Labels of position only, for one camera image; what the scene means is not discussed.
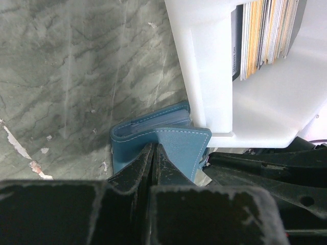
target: stitched edge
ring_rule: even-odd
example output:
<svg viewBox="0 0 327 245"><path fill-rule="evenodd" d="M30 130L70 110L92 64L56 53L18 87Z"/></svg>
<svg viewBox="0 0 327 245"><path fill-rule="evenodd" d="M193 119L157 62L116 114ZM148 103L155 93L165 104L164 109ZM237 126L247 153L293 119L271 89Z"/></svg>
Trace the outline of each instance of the stitched edge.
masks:
<svg viewBox="0 0 327 245"><path fill-rule="evenodd" d="M196 161L194 163L194 166L193 166L193 170L192 170L192 174L191 174L191 179L192 179L193 178L193 174L194 174L194 169L195 169L196 164L199 161L199 157L200 157L201 151L202 151L202 149L204 147L204 144L206 142L206 139L208 139L208 137L209 137L209 135L207 133L198 133L198 132L190 132L190 131L178 131L178 130L157 130L157 131L153 131L153 132L148 132L148 133L145 133L145 134L137 135L134 138L131 138L131 139L128 139L128 140L122 140L122 141L118 141L118 140L114 140L114 139L111 139L111 140L112 141L115 141L115 142L118 142L118 143L123 143L123 142L131 141L131 140L136 139L138 137L141 137L143 135L153 134L153 133L156 133L156 132L179 132L179 133L191 133L191 134L204 134L204 135L206 135L206 138L205 138L205 140L204 140L204 142L202 144L201 150L200 150L200 152L198 154L198 157L197 157L197 159L196 159Z"/></svg>
<svg viewBox="0 0 327 245"><path fill-rule="evenodd" d="M183 107L186 107L187 109L189 109L189 106L188 106L188 105L175 107L175 108L173 108L173 109L171 109L171 110L163 111L163 112L158 113L158 114L154 114L153 116L147 117L147 118L142 119L142 120L140 120L140 121L137 120L137 121L134 122L134 124L141 123L142 121L146 121L146 120L148 120L148 119L154 118L154 117L156 117L156 116L159 116L159 115L162 115L162 114L165 114L165 113L167 113L167 112L174 111L174 110L177 110L177 109L179 109L179 108L183 108ZM129 126L129 125L131 125L131 124L132 124L132 122L130 122L129 124L126 124L126 125L120 126L119 128L115 129L115 131L114 131L113 133L116 133L116 131L117 131L118 129L122 129L122 128L127 127L127 126Z"/></svg>

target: blue leather pouch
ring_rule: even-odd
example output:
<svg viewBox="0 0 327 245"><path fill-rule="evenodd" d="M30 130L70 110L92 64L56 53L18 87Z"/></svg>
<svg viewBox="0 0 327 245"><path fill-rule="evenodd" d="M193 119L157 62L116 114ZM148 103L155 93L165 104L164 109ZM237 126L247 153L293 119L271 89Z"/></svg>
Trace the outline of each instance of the blue leather pouch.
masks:
<svg viewBox="0 0 327 245"><path fill-rule="evenodd" d="M111 129L113 172L117 173L131 163L147 143L160 143L171 162L191 181L212 136L209 129L183 125L146 127L130 133L134 125L178 110L190 112L188 102L155 111L134 120L123 122Z"/></svg>

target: white plastic bin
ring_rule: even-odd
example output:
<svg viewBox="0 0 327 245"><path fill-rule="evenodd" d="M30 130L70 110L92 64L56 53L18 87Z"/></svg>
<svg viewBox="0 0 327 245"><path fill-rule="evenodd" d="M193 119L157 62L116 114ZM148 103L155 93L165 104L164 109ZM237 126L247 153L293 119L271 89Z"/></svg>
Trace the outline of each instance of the white plastic bin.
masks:
<svg viewBox="0 0 327 245"><path fill-rule="evenodd" d="M250 1L165 1L194 125L213 133L208 147L287 147L327 99L327 1L307 1L286 59L233 82L230 14Z"/></svg>

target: stack of cards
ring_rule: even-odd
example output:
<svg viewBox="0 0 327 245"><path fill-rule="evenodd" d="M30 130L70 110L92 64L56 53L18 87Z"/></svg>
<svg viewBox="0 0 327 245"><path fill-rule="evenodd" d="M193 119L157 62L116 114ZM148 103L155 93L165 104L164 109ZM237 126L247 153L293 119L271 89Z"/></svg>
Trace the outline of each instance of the stack of cards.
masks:
<svg viewBox="0 0 327 245"><path fill-rule="evenodd" d="M258 0L243 5L241 80L263 64L286 57L299 0Z"/></svg>

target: black wire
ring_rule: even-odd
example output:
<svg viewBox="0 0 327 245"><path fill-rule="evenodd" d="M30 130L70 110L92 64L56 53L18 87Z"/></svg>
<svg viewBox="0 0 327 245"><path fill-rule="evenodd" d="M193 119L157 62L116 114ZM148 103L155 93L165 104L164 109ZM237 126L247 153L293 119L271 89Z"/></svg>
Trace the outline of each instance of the black wire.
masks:
<svg viewBox="0 0 327 245"><path fill-rule="evenodd" d="M311 140L309 141L310 143L327 143L327 139L316 139L316 140Z"/></svg>

